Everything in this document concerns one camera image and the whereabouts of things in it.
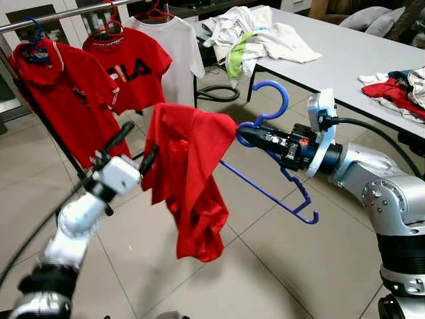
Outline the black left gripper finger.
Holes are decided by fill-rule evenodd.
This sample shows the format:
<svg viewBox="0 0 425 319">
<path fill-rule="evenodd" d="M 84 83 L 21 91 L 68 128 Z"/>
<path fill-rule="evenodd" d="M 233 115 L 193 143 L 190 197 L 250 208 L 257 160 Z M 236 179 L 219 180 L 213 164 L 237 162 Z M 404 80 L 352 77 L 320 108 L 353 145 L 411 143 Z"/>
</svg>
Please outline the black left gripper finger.
<svg viewBox="0 0 425 319">
<path fill-rule="evenodd" d="M 153 145 L 151 149 L 143 152 L 142 161 L 140 161 L 139 167 L 137 168 L 137 170 L 139 170 L 140 176 L 145 176 L 145 174 L 148 173 L 149 170 L 151 170 L 151 168 L 154 166 L 155 158 L 157 158 L 159 150 L 160 148 L 158 145 Z"/>
<path fill-rule="evenodd" d="M 125 124 L 122 124 L 121 128 L 104 144 L 102 148 L 102 157 L 104 159 L 117 156 L 133 158 L 133 155 L 125 143 L 125 138 L 134 128 L 136 128 L 135 122 L 125 122 Z"/>
</svg>

